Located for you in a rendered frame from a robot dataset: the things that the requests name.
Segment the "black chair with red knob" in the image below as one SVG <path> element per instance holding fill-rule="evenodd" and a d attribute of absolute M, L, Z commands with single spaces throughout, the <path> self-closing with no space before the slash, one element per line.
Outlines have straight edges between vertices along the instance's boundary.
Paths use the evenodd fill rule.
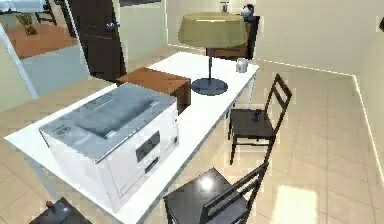
<path fill-rule="evenodd" d="M 92 224 L 64 197 L 55 203 L 47 201 L 45 205 L 47 209 L 29 224 Z"/>

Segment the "white long table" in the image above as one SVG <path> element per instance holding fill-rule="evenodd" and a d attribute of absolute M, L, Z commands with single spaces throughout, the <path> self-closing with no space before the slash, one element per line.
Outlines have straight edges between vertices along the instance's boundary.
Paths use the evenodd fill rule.
<path fill-rule="evenodd" d="M 35 162 L 38 168 L 49 170 L 56 177 L 109 213 L 116 221 L 122 224 L 140 224 L 147 213 L 151 211 L 151 207 L 160 200 L 164 191 L 177 178 L 196 150 L 203 144 L 214 126 L 226 114 L 240 93 L 245 88 L 252 88 L 257 70 L 256 65 L 250 64 L 247 72 L 238 73 L 234 61 L 218 58 L 213 60 L 212 74 L 227 82 L 228 90 L 218 96 L 191 94 L 191 105 L 178 118 L 180 145 L 117 213 L 114 213 L 109 205 L 97 199 L 96 194 L 90 187 L 79 186 L 62 172 L 38 132 L 40 126 L 112 91 L 116 88 L 114 84 L 8 135 L 6 140 L 23 152 L 28 159 Z"/>

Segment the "brown wooden box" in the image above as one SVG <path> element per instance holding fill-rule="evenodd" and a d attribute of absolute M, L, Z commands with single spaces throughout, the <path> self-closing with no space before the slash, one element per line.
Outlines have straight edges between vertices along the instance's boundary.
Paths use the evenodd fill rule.
<path fill-rule="evenodd" d="M 186 77 L 141 67 L 116 80 L 117 85 L 124 83 L 176 97 L 178 114 L 191 105 L 191 80 Z"/>

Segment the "dark wooden chair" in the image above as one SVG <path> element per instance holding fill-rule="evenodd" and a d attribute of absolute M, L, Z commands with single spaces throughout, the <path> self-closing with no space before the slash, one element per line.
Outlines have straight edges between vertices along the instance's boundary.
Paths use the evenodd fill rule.
<path fill-rule="evenodd" d="M 268 165 L 234 184 L 210 168 L 163 197 L 168 224 L 246 224 Z"/>
<path fill-rule="evenodd" d="M 281 113 L 275 126 L 268 115 L 269 104 L 275 97 L 281 107 Z M 279 73 L 275 75 L 266 104 L 263 109 L 232 109 L 229 116 L 228 139 L 232 140 L 230 164 L 233 164 L 239 139 L 255 140 L 249 146 L 259 146 L 259 140 L 266 140 L 265 161 L 269 160 L 277 134 L 292 98 L 292 92 Z"/>
<path fill-rule="evenodd" d="M 36 12 L 35 17 L 39 23 L 50 22 L 57 26 L 57 20 L 52 11 L 52 7 L 49 0 L 44 0 L 43 10 L 41 12 Z"/>

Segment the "dark brown room door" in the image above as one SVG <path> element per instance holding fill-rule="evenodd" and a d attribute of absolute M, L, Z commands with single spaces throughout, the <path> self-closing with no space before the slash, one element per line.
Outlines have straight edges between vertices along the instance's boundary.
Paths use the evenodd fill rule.
<path fill-rule="evenodd" d="M 114 82 L 126 74 L 119 36 L 105 26 L 117 22 L 113 0 L 67 0 L 90 75 Z"/>

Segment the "grey kettle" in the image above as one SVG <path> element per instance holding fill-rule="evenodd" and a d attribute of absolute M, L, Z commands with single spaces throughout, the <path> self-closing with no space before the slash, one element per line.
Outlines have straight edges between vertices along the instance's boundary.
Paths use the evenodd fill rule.
<path fill-rule="evenodd" d="M 249 16 L 252 16 L 254 14 L 254 11 L 255 11 L 254 5 L 253 4 L 247 4 L 246 6 L 243 7 L 240 14 L 243 17 L 249 17 Z"/>

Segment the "white mug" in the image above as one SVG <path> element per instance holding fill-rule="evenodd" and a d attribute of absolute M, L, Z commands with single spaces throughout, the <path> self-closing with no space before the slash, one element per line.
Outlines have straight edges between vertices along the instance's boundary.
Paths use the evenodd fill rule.
<path fill-rule="evenodd" d="M 238 73 L 245 73 L 248 68 L 248 60 L 245 58 L 238 58 L 236 64 L 236 71 Z"/>

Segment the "yellow house plant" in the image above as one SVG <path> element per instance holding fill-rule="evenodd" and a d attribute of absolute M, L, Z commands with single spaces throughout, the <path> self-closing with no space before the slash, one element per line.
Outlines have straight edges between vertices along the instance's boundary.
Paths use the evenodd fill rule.
<path fill-rule="evenodd" d="M 18 14 L 16 18 L 18 22 L 24 27 L 27 36 L 37 34 L 37 31 L 33 26 L 32 15 L 30 13 Z"/>

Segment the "olive shade table lamp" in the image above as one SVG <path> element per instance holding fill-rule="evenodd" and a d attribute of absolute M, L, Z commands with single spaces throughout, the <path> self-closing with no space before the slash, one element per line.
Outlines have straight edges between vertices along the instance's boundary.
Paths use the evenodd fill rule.
<path fill-rule="evenodd" d="M 190 13 L 183 16 L 178 40 L 193 47 L 209 49 L 208 76 L 191 83 L 191 89 L 200 95 L 215 96 L 225 93 L 228 84 L 212 77 L 213 50 L 231 48 L 247 42 L 242 16 L 220 12 Z"/>

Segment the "white and grey printer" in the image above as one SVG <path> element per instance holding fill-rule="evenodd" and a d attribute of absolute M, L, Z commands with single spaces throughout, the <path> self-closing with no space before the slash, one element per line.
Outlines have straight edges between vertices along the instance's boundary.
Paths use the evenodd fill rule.
<path fill-rule="evenodd" d="M 119 211 L 179 144 L 177 99 L 125 83 L 41 126 L 67 177 Z"/>

